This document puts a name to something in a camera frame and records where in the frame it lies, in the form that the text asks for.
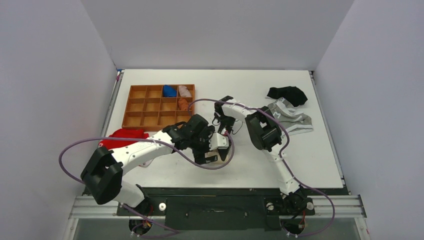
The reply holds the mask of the wooden compartment tray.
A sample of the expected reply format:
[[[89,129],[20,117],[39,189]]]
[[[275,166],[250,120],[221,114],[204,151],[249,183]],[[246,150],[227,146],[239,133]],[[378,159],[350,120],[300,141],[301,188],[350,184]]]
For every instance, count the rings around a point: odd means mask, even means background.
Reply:
[[[173,87],[177,91],[177,97],[163,97],[164,85]],[[180,85],[187,86],[192,97],[180,97]],[[192,105],[191,111],[178,110],[178,99],[184,98],[191,104],[196,99],[195,96],[194,84],[132,85],[129,88],[121,127],[157,132],[169,125],[188,122],[195,113],[195,108]]]

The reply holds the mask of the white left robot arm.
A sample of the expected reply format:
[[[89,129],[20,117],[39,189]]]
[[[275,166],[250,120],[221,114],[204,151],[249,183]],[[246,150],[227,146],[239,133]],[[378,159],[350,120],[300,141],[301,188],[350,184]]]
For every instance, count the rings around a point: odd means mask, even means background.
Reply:
[[[124,175],[150,160],[185,149],[192,150],[197,165],[215,162],[218,156],[206,154],[223,150],[227,155],[230,149],[228,132],[216,132],[213,125],[195,114],[187,122],[168,125],[130,145],[97,148],[80,177],[97,204],[115,201],[128,205],[136,215],[143,215],[149,210],[149,201],[139,186],[123,180]]]

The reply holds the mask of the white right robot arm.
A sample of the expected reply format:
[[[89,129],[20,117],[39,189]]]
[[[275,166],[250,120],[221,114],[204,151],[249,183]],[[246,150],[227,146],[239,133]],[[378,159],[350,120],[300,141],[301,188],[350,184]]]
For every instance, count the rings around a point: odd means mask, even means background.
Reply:
[[[300,183],[294,179],[283,157],[283,150],[289,143],[283,143],[286,133],[267,106],[249,107],[231,96],[226,96],[214,103],[214,116],[220,124],[219,132],[229,131],[236,120],[245,124],[251,143],[262,151],[270,162],[278,188],[283,195],[288,196],[300,189]]]

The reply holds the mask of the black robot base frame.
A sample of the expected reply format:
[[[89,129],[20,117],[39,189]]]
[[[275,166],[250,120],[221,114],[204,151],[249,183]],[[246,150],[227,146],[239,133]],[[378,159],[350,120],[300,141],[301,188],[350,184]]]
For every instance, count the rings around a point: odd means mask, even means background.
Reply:
[[[266,231],[301,229],[303,216],[318,213],[318,201],[328,200],[301,189],[294,202],[276,188],[155,188],[146,190],[147,202],[136,211],[147,217],[164,217],[175,230]]]

